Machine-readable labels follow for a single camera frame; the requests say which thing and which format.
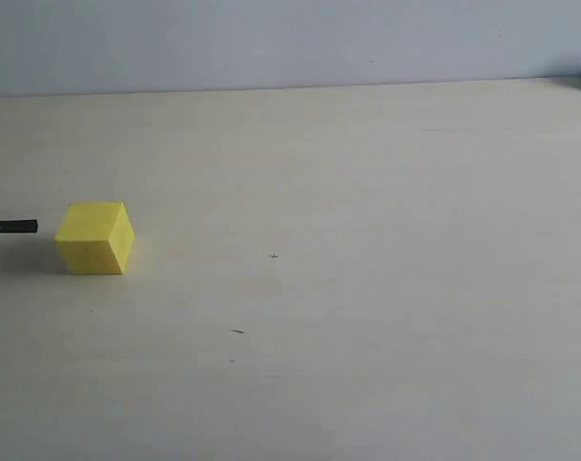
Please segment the yellow foam cube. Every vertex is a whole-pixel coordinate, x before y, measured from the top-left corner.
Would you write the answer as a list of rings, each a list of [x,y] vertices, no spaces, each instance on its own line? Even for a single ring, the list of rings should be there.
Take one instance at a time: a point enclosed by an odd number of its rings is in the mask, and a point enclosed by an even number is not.
[[[123,202],[72,203],[55,242],[72,275],[122,275],[134,231]]]

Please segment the black white whiteboard marker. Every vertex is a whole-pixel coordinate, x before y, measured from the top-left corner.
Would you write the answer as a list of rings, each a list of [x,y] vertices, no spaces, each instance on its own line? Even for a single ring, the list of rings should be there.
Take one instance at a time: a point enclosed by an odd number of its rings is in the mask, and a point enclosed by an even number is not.
[[[8,233],[37,233],[36,219],[28,220],[0,220],[0,234]]]

